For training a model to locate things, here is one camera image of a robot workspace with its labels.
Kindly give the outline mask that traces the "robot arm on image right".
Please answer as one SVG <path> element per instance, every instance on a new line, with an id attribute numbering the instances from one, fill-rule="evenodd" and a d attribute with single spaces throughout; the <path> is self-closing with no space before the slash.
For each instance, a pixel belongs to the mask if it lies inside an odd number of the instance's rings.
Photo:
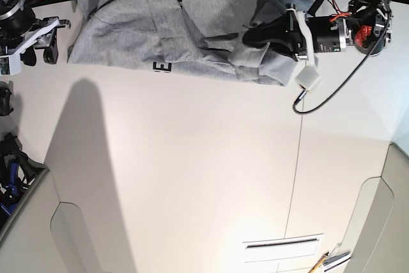
<path id="1" fill-rule="evenodd" d="M 275 20 L 249 29 L 242 42 L 249 47 L 264 47 L 290 57 L 314 63 L 317 53 L 342 52 L 354 47 L 363 54 L 376 55 L 390 42 L 392 11 L 390 0 L 350 0 L 347 10 L 317 16 L 324 0 L 315 0 L 307 12 L 295 4 Z"/>

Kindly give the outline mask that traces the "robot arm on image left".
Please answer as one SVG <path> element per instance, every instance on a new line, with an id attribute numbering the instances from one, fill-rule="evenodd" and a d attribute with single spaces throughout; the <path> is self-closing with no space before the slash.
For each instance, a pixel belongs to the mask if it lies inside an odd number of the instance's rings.
<path id="1" fill-rule="evenodd" d="M 55 65 L 59 51 L 57 32 L 71 28 L 59 17 L 38 19 L 33 5 L 42 0 L 1 0 L 1 75 L 15 75 L 21 64 L 36 65 L 36 50 L 43 51 L 45 63 Z"/>

